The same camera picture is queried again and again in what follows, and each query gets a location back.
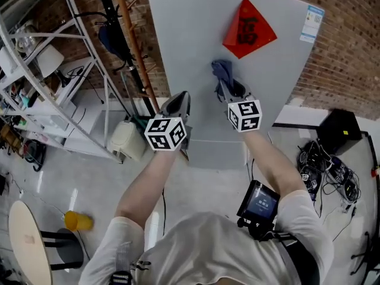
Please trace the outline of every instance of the person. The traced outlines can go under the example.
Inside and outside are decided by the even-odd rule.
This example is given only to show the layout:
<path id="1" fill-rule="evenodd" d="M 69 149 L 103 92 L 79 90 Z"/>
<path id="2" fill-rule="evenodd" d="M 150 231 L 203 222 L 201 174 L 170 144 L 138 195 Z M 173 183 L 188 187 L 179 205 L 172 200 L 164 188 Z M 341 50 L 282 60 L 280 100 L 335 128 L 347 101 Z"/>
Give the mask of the person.
<path id="1" fill-rule="evenodd" d="M 303 237 L 305 248 L 318 264 L 322 283 L 334 247 L 300 174 L 258 131 L 242 135 L 260 171 L 280 195 L 276 229 Z M 299 284 L 297 273 L 287 269 L 274 240 L 254 240 L 247 229 L 213 213 L 183 219 L 144 252 L 145 223 L 177 153 L 157 152 L 125 191 L 79 284 L 109 284 L 117 270 L 128 271 L 131 284 Z"/>

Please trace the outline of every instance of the round table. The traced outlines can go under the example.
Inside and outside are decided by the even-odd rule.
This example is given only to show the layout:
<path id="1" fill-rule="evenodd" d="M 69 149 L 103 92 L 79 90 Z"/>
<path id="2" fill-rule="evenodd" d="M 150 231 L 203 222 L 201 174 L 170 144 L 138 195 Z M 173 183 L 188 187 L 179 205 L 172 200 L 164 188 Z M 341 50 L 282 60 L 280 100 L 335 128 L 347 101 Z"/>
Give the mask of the round table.
<path id="1" fill-rule="evenodd" d="M 28 206 L 16 201 L 9 212 L 9 238 L 22 271 L 33 285 L 51 285 L 52 270 L 80 268 L 83 251 L 77 237 L 68 229 L 40 231 Z M 46 247 L 56 248 L 64 264 L 50 264 Z"/>

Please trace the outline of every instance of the white lampshade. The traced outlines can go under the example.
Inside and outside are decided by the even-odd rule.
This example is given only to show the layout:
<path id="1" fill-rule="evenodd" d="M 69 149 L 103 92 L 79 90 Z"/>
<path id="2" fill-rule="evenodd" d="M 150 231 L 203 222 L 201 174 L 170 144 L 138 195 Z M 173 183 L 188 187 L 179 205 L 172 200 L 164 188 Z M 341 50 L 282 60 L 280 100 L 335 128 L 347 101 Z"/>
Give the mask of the white lampshade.
<path id="1" fill-rule="evenodd" d="M 42 76 L 45 78 L 61 65 L 64 56 L 54 46 L 46 46 L 37 56 L 37 63 Z"/>

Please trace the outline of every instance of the wooden pole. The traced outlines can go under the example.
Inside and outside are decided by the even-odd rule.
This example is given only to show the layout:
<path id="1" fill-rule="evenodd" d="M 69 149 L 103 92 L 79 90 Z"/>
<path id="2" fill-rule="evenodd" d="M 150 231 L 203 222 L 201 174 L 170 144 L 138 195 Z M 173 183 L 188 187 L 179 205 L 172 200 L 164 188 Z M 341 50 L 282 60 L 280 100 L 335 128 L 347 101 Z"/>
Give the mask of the wooden pole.
<path id="1" fill-rule="evenodd" d="M 153 106 L 156 110 L 156 113 L 160 110 L 159 104 L 157 103 L 156 96 L 154 95 L 153 88 L 151 87 L 150 80 L 147 74 L 147 69 L 145 68 L 145 64 L 143 61 L 143 58 L 141 57 L 141 52 L 137 45 L 137 39 L 135 35 L 135 31 L 132 27 L 131 18 L 129 16 L 128 7 L 126 5 L 125 0 L 118 0 L 118 4 L 120 6 L 120 11 L 123 16 L 123 22 L 124 22 L 124 30 L 128 36 L 129 42 L 132 46 L 132 52 L 135 54 L 135 58 L 137 61 L 137 65 L 140 68 L 140 72 L 142 75 L 142 79 L 145 82 L 144 89 L 146 93 L 149 95 L 149 97 L 152 99 Z"/>

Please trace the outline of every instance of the blue and white sticker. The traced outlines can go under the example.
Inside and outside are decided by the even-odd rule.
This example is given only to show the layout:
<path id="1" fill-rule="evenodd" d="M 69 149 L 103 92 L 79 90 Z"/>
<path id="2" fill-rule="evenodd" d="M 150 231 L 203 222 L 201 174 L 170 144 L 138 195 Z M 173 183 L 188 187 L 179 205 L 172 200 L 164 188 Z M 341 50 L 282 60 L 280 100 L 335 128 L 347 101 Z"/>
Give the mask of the blue and white sticker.
<path id="1" fill-rule="evenodd" d="M 299 40 L 314 43 L 324 14 L 323 9 L 309 5 Z"/>

